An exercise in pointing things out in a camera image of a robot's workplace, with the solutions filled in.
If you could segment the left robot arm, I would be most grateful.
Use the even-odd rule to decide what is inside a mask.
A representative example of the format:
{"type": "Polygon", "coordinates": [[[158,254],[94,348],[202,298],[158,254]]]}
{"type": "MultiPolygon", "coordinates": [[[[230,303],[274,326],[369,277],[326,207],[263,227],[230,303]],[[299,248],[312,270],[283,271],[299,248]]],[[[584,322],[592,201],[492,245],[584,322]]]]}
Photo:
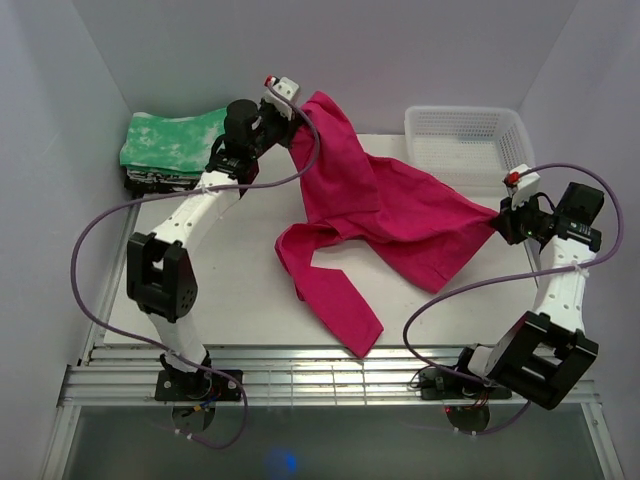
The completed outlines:
{"type": "Polygon", "coordinates": [[[198,294],[190,254],[253,184],[259,158],[277,144],[288,145],[303,118],[291,91],[231,102],[216,137],[204,144],[195,186],[165,221],[129,237],[127,296],[154,325],[165,347],[163,367],[179,373],[177,386],[190,399],[205,397],[212,387],[204,369],[209,355],[190,317],[198,294]]]}

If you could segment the pink trousers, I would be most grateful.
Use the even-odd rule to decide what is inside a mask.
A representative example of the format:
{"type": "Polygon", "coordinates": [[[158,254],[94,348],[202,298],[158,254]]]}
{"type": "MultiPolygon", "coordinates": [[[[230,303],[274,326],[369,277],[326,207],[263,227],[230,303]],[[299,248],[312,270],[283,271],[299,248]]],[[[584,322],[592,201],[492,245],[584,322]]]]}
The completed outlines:
{"type": "Polygon", "coordinates": [[[360,239],[405,280],[442,290],[493,235],[496,211],[396,158],[367,153],[341,108],[317,91],[303,105],[314,126],[290,148],[301,172],[306,222],[274,249],[298,298],[354,356],[365,357],[384,327],[338,269],[316,267],[316,250],[360,239]]]}

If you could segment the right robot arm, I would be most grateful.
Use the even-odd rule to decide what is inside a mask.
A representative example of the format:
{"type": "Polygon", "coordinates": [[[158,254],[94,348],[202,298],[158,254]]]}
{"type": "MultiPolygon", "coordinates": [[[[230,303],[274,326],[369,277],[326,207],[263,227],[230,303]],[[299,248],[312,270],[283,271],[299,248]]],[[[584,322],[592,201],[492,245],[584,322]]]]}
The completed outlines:
{"type": "Polygon", "coordinates": [[[546,273],[533,306],[500,341],[474,347],[466,363],[452,371],[458,394],[474,397],[490,380],[552,410],[591,367],[599,346],[584,333],[584,265],[601,247],[601,234],[592,224],[603,204],[601,191],[575,182],[550,213],[540,209],[535,196],[520,205],[511,197],[502,200],[492,226],[510,245],[538,242],[546,273]]]}

